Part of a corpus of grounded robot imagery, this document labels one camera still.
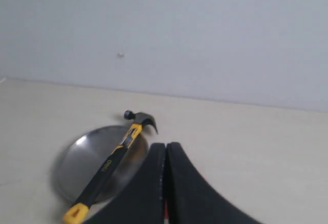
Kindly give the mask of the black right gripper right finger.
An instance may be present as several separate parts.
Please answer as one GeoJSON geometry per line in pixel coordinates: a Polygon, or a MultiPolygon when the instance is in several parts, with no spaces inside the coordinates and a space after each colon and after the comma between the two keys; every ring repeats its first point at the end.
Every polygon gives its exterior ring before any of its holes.
{"type": "Polygon", "coordinates": [[[169,223],[260,223],[221,196],[178,142],[166,147],[165,198],[169,223]]]}

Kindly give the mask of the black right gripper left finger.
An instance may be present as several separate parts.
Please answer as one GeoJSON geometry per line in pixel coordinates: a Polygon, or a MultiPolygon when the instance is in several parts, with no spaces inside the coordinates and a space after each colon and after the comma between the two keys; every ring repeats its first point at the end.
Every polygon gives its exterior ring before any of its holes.
{"type": "Polygon", "coordinates": [[[164,223],[165,200],[162,181],[165,158],[165,144],[152,144],[147,157],[131,181],[109,204],[85,223],[164,223]]]}

